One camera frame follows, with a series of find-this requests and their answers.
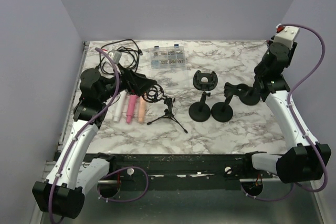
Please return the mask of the white microphone grey head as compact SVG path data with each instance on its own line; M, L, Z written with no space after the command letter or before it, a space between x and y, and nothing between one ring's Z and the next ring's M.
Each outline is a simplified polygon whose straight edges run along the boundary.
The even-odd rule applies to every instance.
M120 118L121 118L121 114L122 114L122 111L123 111L123 107L124 107L124 102L125 102L125 98L126 98L126 91L122 91L120 93L120 98L117 102L117 106L116 106L116 109L115 109L115 112L114 112L114 116L113 116L113 121L114 122L119 122L120 121Z

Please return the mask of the clear screw organiser box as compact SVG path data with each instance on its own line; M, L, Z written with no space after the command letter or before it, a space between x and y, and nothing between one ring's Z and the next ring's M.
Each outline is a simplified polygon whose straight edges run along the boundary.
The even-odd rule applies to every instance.
M170 47L154 46L148 49L148 53L154 70L186 69L185 50L179 44Z

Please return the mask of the clip desk stand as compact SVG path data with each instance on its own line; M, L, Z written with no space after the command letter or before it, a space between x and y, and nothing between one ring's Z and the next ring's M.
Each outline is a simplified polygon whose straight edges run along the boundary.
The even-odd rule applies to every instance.
M224 85L224 102L217 102L211 108L212 117L218 122L228 122L233 117L233 109L229 105L233 96L239 96L242 94L238 89L238 85L230 84L229 82Z

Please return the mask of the pink microphone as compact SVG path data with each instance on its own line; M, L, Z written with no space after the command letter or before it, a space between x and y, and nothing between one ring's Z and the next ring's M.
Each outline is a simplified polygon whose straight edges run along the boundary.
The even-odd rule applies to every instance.
M132 122L133 116L134 116L134 109L135 105L137 103L138 96L137 95L130 95L129 103L128 103L128 109L127 109L127 117L126 117L126 123L130 124Z

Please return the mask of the shock mount desk stand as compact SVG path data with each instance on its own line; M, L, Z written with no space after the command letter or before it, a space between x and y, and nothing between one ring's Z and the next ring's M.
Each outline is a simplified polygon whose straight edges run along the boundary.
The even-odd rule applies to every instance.
M194 88L202 91L202 95L199 101L191 104L188 114L193 121L205 122L211 115L211 109L206 104L206 98L210 97L211 91L216 88L218 77L215 71L204 73L198 70L195 72L192 81Z

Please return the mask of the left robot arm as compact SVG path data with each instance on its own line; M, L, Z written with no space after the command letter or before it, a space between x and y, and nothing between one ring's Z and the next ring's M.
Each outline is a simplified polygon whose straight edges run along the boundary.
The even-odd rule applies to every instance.
M122 91L143 95L157 81L143 74L121 67L112 78L90 68L80 76L81 96L74 109L70 135L57 163L44 182L35 182L32 192L42 212L52 218L59 215L75 219L80 214L87 192L101 178L116 175L113 157L97 155L88 167L81 170L82 162L93 138L98 133L108 107Z

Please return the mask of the peach microphone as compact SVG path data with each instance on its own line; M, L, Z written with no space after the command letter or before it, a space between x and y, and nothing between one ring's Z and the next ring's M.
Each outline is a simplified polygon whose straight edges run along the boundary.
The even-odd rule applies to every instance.
M143 97L140 97L139 110L138 110L138 122L141 124L144 123L145 112L146 112L146 102L143 99Z

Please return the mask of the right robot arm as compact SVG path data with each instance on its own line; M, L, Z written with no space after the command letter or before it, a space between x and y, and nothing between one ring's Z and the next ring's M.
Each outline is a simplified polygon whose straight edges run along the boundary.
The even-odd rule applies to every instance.
M289 95L282 72L289 65L292 50L272 42L261 62L255 67L255 82L260 96L274 114L285 138L285 154L257 153L241 165L242 173L255 177L260 170L268 171L283 183L319 180L331 156L327 144L320 144L310 132Z

